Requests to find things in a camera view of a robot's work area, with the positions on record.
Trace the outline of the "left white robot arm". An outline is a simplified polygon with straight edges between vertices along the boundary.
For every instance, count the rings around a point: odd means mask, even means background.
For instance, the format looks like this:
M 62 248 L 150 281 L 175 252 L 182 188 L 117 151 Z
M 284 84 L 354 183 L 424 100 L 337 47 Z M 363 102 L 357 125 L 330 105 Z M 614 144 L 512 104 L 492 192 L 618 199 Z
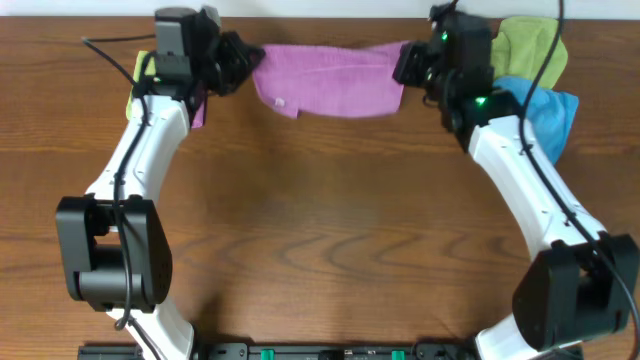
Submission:
M 70 297 L 104 312 L 131 345 L 86 344 L 80 359 L 216 359 L 225 345 L 199 340 L 169 297 L 173 261 L 156 201 L 170 163 L 211 95 L 233 93 L 258 67 L 262 48 L 235 32 L 190 33 L 140 53 L 128 124 L 108 164 L 82 196 L 63 197 L 55 221 Z

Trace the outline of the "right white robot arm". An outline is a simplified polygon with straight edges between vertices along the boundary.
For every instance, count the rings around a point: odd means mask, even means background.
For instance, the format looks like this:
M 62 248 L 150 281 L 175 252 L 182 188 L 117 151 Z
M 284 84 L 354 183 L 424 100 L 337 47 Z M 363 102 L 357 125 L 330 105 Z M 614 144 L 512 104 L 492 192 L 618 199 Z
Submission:
M 443 127 L 497 187 L 531 256 L 511 313 L 480 331 L 468 356 L 577 359 L 581 343 L 637 327 L 636 242 L 608 233 L 580 204 L 544 153 L 528 102 L 494 85 L 487 21 L 451 2 L 429 18 L 430 40 L 404 45 L 393 77 L 437 105 Z

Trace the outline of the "purple microfiber cloth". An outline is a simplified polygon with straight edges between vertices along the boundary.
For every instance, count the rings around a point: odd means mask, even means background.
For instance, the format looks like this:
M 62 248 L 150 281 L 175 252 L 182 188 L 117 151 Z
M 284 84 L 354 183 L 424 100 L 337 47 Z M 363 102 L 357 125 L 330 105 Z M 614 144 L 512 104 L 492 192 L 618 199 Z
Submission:
M 253 72 L 256 92 L 275 112 L 368 118 L 398 111 L 404 86 L 393 79 L 401 42 L 349 49 L 329 46 L 264 47 Z

